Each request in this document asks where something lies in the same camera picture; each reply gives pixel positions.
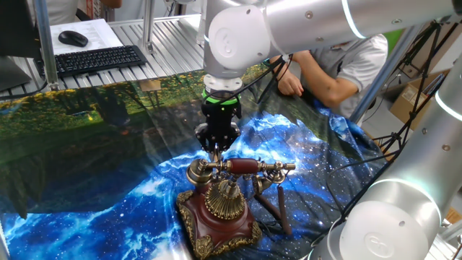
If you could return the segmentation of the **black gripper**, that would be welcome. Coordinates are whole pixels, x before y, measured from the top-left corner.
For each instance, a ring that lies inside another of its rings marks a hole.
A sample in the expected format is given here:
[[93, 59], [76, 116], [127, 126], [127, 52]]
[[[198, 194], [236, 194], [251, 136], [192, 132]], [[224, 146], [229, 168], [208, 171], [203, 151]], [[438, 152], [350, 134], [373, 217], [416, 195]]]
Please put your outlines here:
[[242, 117], [241, 104], [204, 103], [201, 110], [206, 116], [206, 123], [201, 123], [195, 128], [195, 135], [202, 148], [206, 152], [217, 152], [217, 130], [222, 130], [219, 135], [219, 151], [228, 150], [241, 135], [237, 124], [232, 122], [234, 116]]

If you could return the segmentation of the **person's right hand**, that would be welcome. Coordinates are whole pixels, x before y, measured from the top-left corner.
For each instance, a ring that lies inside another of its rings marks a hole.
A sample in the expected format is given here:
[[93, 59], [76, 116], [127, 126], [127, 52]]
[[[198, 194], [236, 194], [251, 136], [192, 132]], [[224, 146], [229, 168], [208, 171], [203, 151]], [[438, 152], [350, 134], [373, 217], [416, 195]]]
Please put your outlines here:
[[292, 73], [285, 74], [279, 80], [278, 89], [283, 95], [301, 96], [304, 92], [300, 80]]

